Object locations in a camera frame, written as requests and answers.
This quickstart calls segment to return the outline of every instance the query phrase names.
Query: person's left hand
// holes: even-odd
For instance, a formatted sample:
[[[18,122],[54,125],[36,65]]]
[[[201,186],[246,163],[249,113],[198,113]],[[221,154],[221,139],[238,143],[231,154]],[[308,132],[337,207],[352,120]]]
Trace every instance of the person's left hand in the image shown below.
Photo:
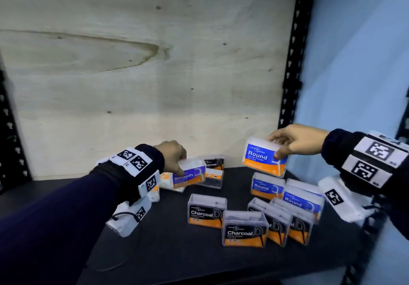
[[[186,149],[175,140],[165,141],[154,146],[165,158],[164,172],[175,173],[183,176],[184,171],[180,168],[178,161],[186,159]]]

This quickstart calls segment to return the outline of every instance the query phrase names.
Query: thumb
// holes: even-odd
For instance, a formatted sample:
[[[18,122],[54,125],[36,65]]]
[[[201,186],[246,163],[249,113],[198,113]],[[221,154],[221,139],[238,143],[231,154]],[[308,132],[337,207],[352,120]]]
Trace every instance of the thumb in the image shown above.
[[[177,166],[177,169],[176,169],[175,174],[176,174],[177,176],[182,177],[182,176],[184,176],[184,170],[182,170],[182,169],[180,168],[180,166]]]
[[[281,160],[282,158],[290,154],[291,154],[291,150],[288,148],[288,146],[283,146],[274,153],[274,158],[277,160]]]

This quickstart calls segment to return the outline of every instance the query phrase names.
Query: person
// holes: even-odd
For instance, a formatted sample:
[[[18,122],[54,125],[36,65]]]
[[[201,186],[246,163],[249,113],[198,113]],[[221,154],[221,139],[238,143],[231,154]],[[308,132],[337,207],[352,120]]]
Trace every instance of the person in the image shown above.
[[[75,284],[118,204],[138,197],[156,170],[183,176],[186,150],[176,141],[138,145],[117,156],[141,154],[140,174],[107,161],[88,175],[0,220],[0,283]]]
[[[345,185],[354,192],[372,196],[386,196],[390,209],[387,210],[392,224],[409,240],[409,208],[407,194],[409,193],[409,157],[406,157],[393,175],[381,187],[377,188],[342,169],[342,166],[354,148],[366,135],[362,132],[348,132],[335,129],[331,132],[305,126],[291,124],[274,131],[268,137],[269,141],[283,145],[276,153],[277,159],[290,154],[314,155],[321,154],[326,163],[340,171],[340,177]]]

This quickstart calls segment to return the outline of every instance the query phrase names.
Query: person's right hand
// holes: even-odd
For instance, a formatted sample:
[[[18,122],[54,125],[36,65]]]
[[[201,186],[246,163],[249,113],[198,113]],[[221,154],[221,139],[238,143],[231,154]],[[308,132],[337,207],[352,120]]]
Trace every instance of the person's right hand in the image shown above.
[[[186,159],[186,149],[181,144],[171,140],[170,142],[162,142],[154,147],[162,153],[165,159],[164,172],[175,173],[179,176],[184,175],[184,171],[178,164],[179,160]]]
[[[329,131],[302,124],[290,124],[270,134],[268,141],[283,145],[274,158],[282,159],[290,154],[315,155],[321,152]]]

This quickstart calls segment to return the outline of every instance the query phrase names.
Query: wooden board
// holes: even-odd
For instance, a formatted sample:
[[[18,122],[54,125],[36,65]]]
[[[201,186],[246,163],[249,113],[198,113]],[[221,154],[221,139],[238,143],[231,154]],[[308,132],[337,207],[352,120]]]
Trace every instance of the wooden board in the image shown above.
[[[277,128],[295,0],[0,0],[0,50],[36,179],[139,143],[241,162]]]

